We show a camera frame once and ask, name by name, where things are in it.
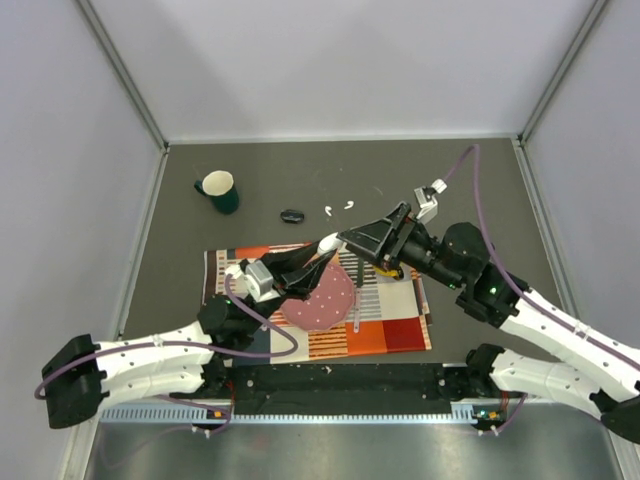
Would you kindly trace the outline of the white earbud case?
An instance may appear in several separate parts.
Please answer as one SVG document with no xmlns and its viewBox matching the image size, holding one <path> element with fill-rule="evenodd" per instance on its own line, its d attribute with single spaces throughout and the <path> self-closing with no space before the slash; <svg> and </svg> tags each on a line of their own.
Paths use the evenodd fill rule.
<svg viewBox="0 0 640 480">
<path fill-rule="evenodd" d="M 325 236 L 319 241 L 317 247 L 317 254 L 324 255 L 334 250 L 340 250 L 343 246 L 343 241 L 338 237 L 338 233 L 334 232 Z"/>
</svg>

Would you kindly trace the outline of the black earbud charging case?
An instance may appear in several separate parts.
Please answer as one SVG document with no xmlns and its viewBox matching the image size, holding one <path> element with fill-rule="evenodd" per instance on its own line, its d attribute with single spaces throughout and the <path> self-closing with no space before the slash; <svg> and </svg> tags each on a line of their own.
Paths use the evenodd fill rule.
<svg viewBox="0 0 640 480">
<path fill-rule="evenodd" d="M 280 219 L 286 224 L 301 224 L 305 221 L 305 214 L 295 209 L 285 209 L 280 212 Z"/>
</svg>

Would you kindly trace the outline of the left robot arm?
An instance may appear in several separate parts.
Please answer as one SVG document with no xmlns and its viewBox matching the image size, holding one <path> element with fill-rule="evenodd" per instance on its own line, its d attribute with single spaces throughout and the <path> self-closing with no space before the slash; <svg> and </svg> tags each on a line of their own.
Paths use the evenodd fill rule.
<svg viewBox="0 0 640 480">
<path fill-rule="evenodd" d="M 128 340 L 69 340 L 42 368 L 34 395 L 50 428 L 79 425 L 114 405 L 152 396 L 216 396 L 226 387 L 223 361 L 251 357 L 254 333 L 271 327 L 287 300 L 309 299 L 337 252 L 318 241 L 243 259 L 224 273 L 224 291 L 209 296 L 191 323 Z"/>
</svg>

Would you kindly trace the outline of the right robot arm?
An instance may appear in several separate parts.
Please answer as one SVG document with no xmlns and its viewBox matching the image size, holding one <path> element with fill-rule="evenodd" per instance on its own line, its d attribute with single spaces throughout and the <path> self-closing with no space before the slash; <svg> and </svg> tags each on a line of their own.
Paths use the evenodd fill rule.
<svg viewBox="0 0 640 480">
<path fill-rule="evenodd" d="M 338 233 L 348 251 L 383 270 L 406 264 L 461 292 L 471 318 L 519 337 L 555 357 L 548 363 L 484 345 L 467 360 L 476 394 L 496 389 L 552 399 L 581 410 L 618 436 L 639 440 L 639 351 L 546 300 L 491 259 L 479 228 L 451 225 L 443 238 L 402 202 L 380 220 Z"/>
</svg>

